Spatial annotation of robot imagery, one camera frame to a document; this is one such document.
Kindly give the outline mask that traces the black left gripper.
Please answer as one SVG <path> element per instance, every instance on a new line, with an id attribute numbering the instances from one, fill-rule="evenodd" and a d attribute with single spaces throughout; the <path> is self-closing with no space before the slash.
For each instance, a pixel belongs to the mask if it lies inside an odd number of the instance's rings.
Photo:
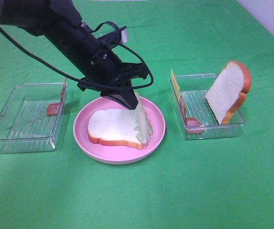
<path id="1" fill-rule="evenodd" d="M 122 62 L 111 48 L 101 45 L 95 55 L 79 67 L 85 77 L 80 79 L 77 86 L 82 91 L 85 89 L 102 91 L 100 93 L 101 97 L 113 100 L 130 110 L 134 110 L 138 105 L 138 99 L 133 88 L 144 88 L 151 84 L 133 87 L 131 86 L 131 79 L 146 79 L 151 75 L 151 71 L 140 55 L 125 45 L 121 45 L 121 47 L 135 55 L 140 62 Z M 119 94 L 103 92 L 118 89 L 120 89 Z"/>

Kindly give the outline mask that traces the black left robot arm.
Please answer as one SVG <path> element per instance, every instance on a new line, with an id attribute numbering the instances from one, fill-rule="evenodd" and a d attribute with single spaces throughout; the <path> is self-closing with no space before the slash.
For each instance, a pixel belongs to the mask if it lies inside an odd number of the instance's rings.
<path id="1" fill-rule="evenodd" d="M 98 91 L 128 109 L 139 103 L 132 79 L 152 77 L 144 60 L 123 62 L 113 52 L 124 45 L 125 27 L 108 21 L 113 31 L 96 38 L 70 0 L 0 0 L 2 25 L 45 36 L 83 74 L 76 81 L 81 90 Z"/>

